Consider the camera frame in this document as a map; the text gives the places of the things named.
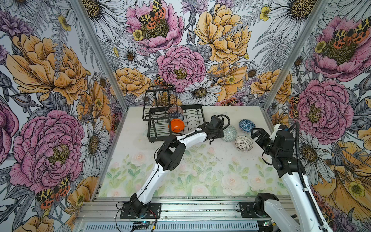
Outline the red patterned ceramic bowl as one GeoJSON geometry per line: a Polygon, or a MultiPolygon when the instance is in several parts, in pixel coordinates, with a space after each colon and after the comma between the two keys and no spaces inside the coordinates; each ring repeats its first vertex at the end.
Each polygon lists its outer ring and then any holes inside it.
{"type": "Polygon", "coordinates": [[[181,106],[178,106],[178,105],[173,105],[169,108],[168,110],[168,113],[169,114],[172,114],[172,113],[180,113],[180,114],[183,114],[183,109],[181,106]]]}

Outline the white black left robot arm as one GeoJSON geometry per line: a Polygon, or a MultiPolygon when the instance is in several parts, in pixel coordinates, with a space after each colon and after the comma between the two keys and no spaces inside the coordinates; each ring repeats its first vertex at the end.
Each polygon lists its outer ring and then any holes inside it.
{"type": "Polygon", "coordinates": [[[215,139],[224,137],[224,130],[230,126],[231,120],[226,115],[214,115],[210,122],[205,122],[197,129],[181,136],[171,135],[154,152],[156,164],[144,185],[130,197],[128,212],[137,218],[142,218],[148,211],[155,191],[161,185],[166,175],[181,162],[185,151],[194,145],[205,141],[212,143],[215,139]]]}

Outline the orange plastic bowl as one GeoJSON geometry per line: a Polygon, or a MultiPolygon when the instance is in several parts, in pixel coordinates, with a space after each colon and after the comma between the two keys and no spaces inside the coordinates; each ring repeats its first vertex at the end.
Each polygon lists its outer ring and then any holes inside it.
{"type": "Polygon", "coordinates": [[[185,128],[185,124],[181,119],[172,119],[170,129],[174,133],[181,133],[185,128]]]}

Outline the blue floral ceramic bowl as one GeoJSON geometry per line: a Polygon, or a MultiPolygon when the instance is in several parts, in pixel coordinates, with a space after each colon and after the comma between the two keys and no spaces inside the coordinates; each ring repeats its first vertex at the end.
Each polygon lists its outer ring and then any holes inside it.
{"type": "Polygon", "coordinates": [[[175,117],[175,119],[180,119],[181,121],[184,120],[184,116],[179,112],[175,112],[174,117],[175,117]]]}

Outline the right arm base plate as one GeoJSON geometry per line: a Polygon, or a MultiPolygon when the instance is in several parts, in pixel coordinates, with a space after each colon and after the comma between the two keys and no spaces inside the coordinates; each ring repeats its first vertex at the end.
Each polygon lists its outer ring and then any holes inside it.
{"type": "Polygon", "coordinates": [[[253,202],[240,202],[238,203],[237,209],[239,210],[242,218],[258,217],[255,211],[255,203],[253,202]]]}

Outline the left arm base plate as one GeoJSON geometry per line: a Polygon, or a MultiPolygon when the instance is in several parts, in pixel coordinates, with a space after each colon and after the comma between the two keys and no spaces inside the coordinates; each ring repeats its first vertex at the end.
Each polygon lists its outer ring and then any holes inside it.
{"type": "Polygon", "coordinates": [[[120,207],[120,219],[159,219],[161,215],[161,203],[130,204],[124,203],[120,207]]]}

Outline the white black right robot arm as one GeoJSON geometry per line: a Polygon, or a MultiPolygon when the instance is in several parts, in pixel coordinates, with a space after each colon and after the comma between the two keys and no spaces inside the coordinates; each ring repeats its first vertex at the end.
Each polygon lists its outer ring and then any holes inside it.
{"type": "Polygon", "coordinates": [[[287,188],[299,220],[283,208],[275,195],[268,193],[256,197],[255,213],[269,216],[282,232],[331,232],[299,158],[299,133],[277,125],[272,134],[263,128],[253,128],[251,138],[271,157],[271,165],[287,188]]]}

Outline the green patterned ceramic bowl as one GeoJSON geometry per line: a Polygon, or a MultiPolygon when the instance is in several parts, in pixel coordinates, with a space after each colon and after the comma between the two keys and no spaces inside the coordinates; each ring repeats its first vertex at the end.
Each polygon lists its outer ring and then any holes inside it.
{"type": "Polygon", "coordinates": [[[237,138],[238,132],[234,126],[230,125],[226,129],[224,129],[223,135],[223,141],[232,142],[235,141],[235,139],[237,138]]]}

